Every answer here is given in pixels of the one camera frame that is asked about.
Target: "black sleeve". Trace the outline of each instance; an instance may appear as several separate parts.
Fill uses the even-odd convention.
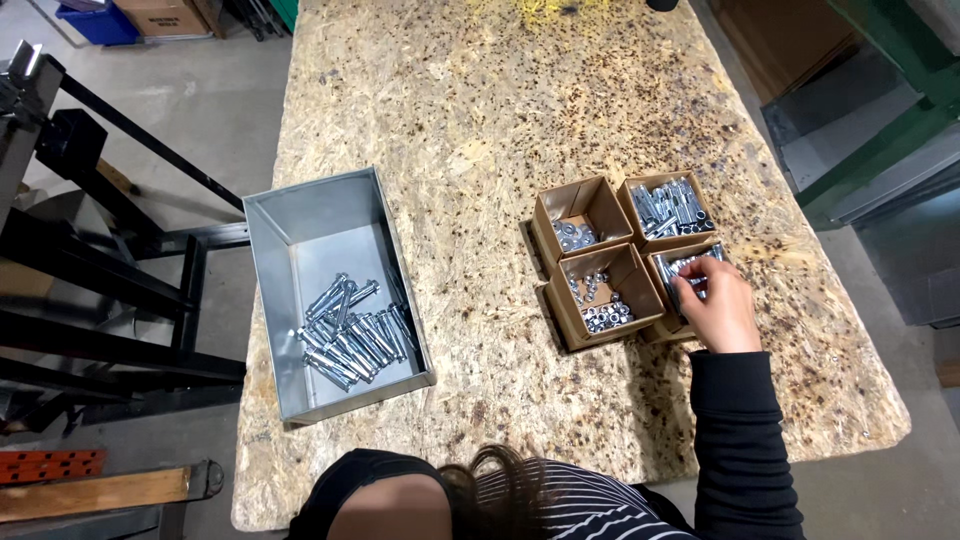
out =
[[[694,528],[705,540],[804,538],[770,355],[690,355],[693,448],[700,461]]]

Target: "cardboard box on floor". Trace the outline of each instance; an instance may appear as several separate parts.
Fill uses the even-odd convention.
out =
[[[630,189],[638,185],[646,185],[647,191],[653,191],[655,187],[660,187],[661,185],[678,180],[679,178],[686,178],[687,181],[690,182],[690,187],[692,187],[693,192],[696,193],[697,201],[700,202],[700,207],[703,208],[704,212],[707,213],[707,219],[712,220],[713,213],[710,212],[710,208],[707,205],[707,199],[704,197],[704,193],[700,188],[700,181],[697,180],[697,177],[693,174],[693,171],[678,171],[675,173],[632,177],[624,180],[623,185],[617,190],[616,199],[619,201],[624,213],[626,213],[627,220],[630,221],[630,226],[634,230],[634,243],[637,250],[641,253],[671,250],[674,248],[681,248],[683,246],[702,244],[713,238],[713,236],[716,234],[716,230],[714,230],[708,233],[694,233],[685,234],[683,236],[665,236],[663,238],[649,239],[647,238],[646,234],[643,233],[643,228],[640,227],[640,216],[636,214],[634,198],[630,194]]]
[[[581,280],[583,276],[592,276],[597,272],[606,272],[610,279],[597,284],[593,302],[584,302],[582,307],[577,306],[567,283],[567,276],[573,275]],[[580,288],[580,296],[583,298],[587,294],[583,282],[580,282]],[[635,320],[613,329],[590,333],[582,310],[609,304],[614,291],[620,293],[620,301],[630,307]],[[636,333],[664,314],[660,296],[633,244],[620,244],[561,259],[557,272],[546,286],[546,297],[560,324],[567,349],[571,352]]]
[[[554,220],[564,220],[578,227],[587,223],[598,240],[591,246],[564,252],[553,230]],[[534,220],[531,225],[547,276],[553,276],[557,261],[630,242],[634,230],[619,203],[613,188],[603,176],[594,176],[546,189],[537,194]]]
[[[708,240],[695,246],[686,246],[683,248],[675,248],[672,250],[643,254],[643,264],[646,267],[650,278],[654,282],[654,288],[657,290],[657,295],[660,297],[660,301],[663,302],[663,306],[666,308],[666,312],[660,319],[654,322],[654,324],[640,331],[643,341],[646,343],[661,343],[663,341],[678,341],[695,336],[693,327],[691,327],[686,322],[686,319],[683,318],[673,307],[673,301],[670,300],[670,295],[666,292],[666,287],[663,284],[663,278],[660,277],[660,272],[657,270],[657,265],[654,264],[654,256],[663,255],[667,261],[675,260],[677,258],[692,257],[694,255],[702,254],[713,244],[720,244],[720,242],[717,240]]]
[[[191,0],[113,0],[142,36],[206,34],[204,18]]]

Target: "osb table top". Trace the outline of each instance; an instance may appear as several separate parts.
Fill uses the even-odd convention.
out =
[[[628,482],[694,475],[686,352],[558,350],[525,222],[537,191],[693,169],[757,321],[793,461],[895,445],[910,417],[686,4],[301,0],[274,188],[375,165],[436,386],[279,420],[257,295],[232,520],[286,528],[356,447],[466,462],[498,442]]]

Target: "woman's right hand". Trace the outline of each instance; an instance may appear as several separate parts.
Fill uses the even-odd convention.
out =
[[[699,257],[672,281],[680,298],[680,311],[697,337],[711,353],[762,351],[754,319],[754,295],[750,284],[732,264],[713,257]],[[701,300],[687,280],[707,278],[707,298]]]

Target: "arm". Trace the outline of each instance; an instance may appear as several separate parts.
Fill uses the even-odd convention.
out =
[[[712,351],[690,355],[690,404],[697,415],[700,462],[695,529],[705,539],[803,538],[770,355],[760,347],[750,286],[732,265],[700,258],[681,271],[707,277],[701,301],[674,282],[681,310]]]

